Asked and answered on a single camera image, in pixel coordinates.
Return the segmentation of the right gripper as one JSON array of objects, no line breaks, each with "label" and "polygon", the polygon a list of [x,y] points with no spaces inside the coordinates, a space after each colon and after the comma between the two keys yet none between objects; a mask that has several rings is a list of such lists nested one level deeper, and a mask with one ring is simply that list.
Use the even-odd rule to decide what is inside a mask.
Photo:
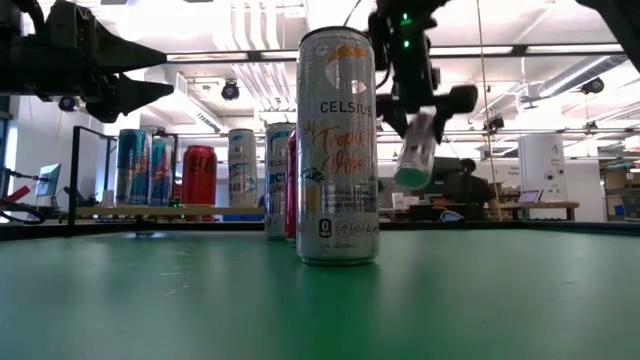
[{"label": "right gripper", "polygon": [[[437,26],[433,13],[441,0],[376,0],[378,11],[389,28],[388,67],[393,69],[393,83],[398,100],[391,94],[376,96],[376,117],[381,118],[403,138],[408,128],[407,113],[417,113],[432,104],[437,85],[429,59],[430,40],[424,31]],[[448,94],[436,97],[433,132],[441,143],[446,122],[456,114],[468,114],[476,107],[476,85],[456,85]]]}]

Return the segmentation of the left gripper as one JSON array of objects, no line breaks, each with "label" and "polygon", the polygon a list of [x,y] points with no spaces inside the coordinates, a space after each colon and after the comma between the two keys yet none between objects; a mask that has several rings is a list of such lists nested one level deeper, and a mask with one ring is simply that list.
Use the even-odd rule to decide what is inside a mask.
[{"label": "left gripper", "polygon": [[48,16],[38,0],[0,0],[0,96],[79,96],[91,116],[115,123],[174,92],[124,74],[166,62],[164,52],[114,35],[68,0],[56,0]]}]

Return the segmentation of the white Celsius can orange print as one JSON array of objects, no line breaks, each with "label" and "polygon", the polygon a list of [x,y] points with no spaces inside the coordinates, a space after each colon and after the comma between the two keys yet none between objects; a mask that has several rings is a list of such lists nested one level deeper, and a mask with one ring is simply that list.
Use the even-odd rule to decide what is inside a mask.
[{"label": "white Celsius can orange print", "polygon": [[409,122],[394,172],[398,185],[420,190],[430,183],[437,147],[433,123],[427,113],[418,113]]},{"label": "white Celsius can orange print", "polygon": [[379,253],[375,61],[346,26],[307,33],[297,60],[296,249],[308,264],[368,263]]}]

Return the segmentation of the teal Red Bull can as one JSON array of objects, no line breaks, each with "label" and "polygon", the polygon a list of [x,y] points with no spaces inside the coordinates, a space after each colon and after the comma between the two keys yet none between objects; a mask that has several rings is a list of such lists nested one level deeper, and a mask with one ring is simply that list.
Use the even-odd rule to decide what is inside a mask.
[{"label": "teal Red Bull can", "polygon": [[147,206],[152,137],[146,130],[122,129],[118,135],[115,205]]},{"label": "teal Red Bull can", "polygon": [[154,139],[150,164],[150,206],[167,207],[170,203],[172,160],[173,145],[162,138]]}]

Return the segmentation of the red Coca-Cola can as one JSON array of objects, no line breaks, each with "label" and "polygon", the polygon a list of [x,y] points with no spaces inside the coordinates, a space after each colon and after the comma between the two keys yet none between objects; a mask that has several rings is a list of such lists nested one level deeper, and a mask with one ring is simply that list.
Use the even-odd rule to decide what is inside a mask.
[{"label": "red Coca-Cola can", "polygon": [[297,140],[296,131],[293,130],[287,142],[287,180],[286,180],[286,214],[285,214],[285,236],[287,241],[296,245],[296,205],[297,205]]},{"label": "red Coca-Cola can", "polygon": [[190,145],[184,153],[181,202],[185,206],[213,206],[217,157],[213,147]]}]

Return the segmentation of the white Celsius Arctic can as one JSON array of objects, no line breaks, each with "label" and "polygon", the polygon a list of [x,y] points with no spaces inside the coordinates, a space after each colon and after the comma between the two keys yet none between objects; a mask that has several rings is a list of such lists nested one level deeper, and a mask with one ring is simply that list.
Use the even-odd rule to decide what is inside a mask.
[{"label": "white Celsius Arctic can", "polygon": [[286,215],[287,143],[293,123],[274,123],[265,137],[265,231],[269,239],[284,239]]},{"label": "white Celsius Arctic can", "polygon": [[250,129],[233,129],[228,134],[228,188],[231,207],[257,204],[257,143]]}]

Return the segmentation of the wooden shelf board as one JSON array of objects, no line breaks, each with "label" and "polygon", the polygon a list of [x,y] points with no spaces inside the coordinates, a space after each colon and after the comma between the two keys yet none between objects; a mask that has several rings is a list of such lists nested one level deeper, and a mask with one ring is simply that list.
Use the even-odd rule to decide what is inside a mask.
[{"label": "wooden shelf board", "polygon": [[74,212],[69,211],[68,217],[92,216],[263,216],[265,211],[258,207],[228,208],[228,207],[77,207]]}]

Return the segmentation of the black monitor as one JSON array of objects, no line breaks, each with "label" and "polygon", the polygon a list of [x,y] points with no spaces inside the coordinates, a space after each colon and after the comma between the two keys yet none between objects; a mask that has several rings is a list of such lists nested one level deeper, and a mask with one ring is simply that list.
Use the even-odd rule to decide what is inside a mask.
[{"label": "black monitor", "polygon": [[442,185],[450,174],[459,173],[462,166],[459,158],[435,157],[432,172],[432,183]]}]

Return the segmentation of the person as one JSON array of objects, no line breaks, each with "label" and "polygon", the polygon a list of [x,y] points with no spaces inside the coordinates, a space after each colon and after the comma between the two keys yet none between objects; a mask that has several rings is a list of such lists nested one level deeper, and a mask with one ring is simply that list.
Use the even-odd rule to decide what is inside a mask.
[{"label": "person", "polygon": [[476,163],[470,158],[460,161],[461,170],[445,178],[443,196],[455,204],[454,210],[469,221],[485,221],[486,204],[495,200],[488,181],[474,175]]}]

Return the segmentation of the small tilted monitor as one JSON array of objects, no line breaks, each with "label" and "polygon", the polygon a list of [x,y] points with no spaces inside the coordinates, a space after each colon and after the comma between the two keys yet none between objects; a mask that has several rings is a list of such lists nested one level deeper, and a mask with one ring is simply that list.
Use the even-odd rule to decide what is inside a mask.
[{"label": "small tilted monitor", "polygon": [[52,197],[56,194],[60,170],[60,163],[40,168],[36,187],[37,197]]}]

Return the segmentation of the wooden background table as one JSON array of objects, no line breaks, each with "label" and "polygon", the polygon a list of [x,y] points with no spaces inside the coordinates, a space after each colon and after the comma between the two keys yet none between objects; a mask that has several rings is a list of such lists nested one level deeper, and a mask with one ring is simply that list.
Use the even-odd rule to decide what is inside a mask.
[{"label": "wooden background table", "polygon": [[[513,221],[574,221],[575,211],[580,207],[578,202],[562,201],[562,202],[534,202],[534,203],[505,203],[500,204],[499,214],[506,212]],[[552,215],[533,215],[533,211],[563,211],[563,216],[558,217]]]}]

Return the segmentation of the red flat object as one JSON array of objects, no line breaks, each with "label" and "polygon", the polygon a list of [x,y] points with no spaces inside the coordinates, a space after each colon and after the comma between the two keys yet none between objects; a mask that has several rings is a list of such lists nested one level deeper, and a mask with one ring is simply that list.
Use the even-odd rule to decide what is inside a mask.
[{"label": "red flat object", "polygon": [[28,195],[31,192],[30,188],[28,186],[22,186],[21,188],[19,188],[18,190],[14,191],[13,193],[4,196],[3,200],[7,201],[7,202],[11,202],[11,203],[15,203],[19,200],[21,200],[22,198],[24,198],[26,195]]}]

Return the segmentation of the green table mat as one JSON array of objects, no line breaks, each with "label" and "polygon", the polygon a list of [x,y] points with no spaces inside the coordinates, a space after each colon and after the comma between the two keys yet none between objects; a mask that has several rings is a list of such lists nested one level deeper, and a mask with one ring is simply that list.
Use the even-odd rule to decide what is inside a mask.
[{"label": "green table mat", "polygon": [[640,360],[640,236],[388,231],[306,265],[260,232],[0,243],[0,360]]}]

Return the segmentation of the background storage rack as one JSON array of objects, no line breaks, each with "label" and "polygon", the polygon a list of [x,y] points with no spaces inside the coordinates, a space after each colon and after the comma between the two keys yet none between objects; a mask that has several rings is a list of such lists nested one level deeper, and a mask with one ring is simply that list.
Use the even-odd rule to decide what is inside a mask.
[{"label": "background storage rack", "polygon": [[640,223],[640,160],[605,162],[601,180],[607,220]]}]

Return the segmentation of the black metal shelf frame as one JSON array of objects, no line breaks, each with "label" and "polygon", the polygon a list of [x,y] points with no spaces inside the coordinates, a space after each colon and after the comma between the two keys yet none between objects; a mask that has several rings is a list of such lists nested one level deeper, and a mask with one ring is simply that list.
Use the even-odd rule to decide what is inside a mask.
[{"label": "black metal shelf frame", "polygon": [[101,140],[106,141],[106,160],[105,160],[105,182],[104,189],[108,188],[108,177],[110,167],[110,153],[111,143],[116,142],[118,138],[116,136],[105,135],[96,130],[92,130],[86,126],[76,125],[73,127],[72,132],[72,147],[71,147],[71,165],[70,165],[70,191],[68,195],[68,215],[67,215],[67,232],[69,236],[73,236],[76,230],[76,221],[78,215],[77,206],[77,194],[78,194],[78,177],[80,170],[80,148],[81,148],[81,135],[83,132],[87,132],[97,136]]}]

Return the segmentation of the black table border frame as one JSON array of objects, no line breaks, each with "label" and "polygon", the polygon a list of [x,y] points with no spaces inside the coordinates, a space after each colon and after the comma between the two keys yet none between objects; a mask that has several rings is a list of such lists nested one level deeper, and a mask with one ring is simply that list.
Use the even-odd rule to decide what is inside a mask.
[{"label": "black table border frame", "polygon": [[[602,233],[640,235],[640,222],[571,222],[571,221],[520,221],[520,222],[387,222],[380,224],[380,231],[462,231],[462,230],[541,230],[572,233]],[[0,224],[0,242],[32,240],[39,238],[74,237],[110,233],[142,232],[264,232],[262,223],[95,223],[53,225]]]}]

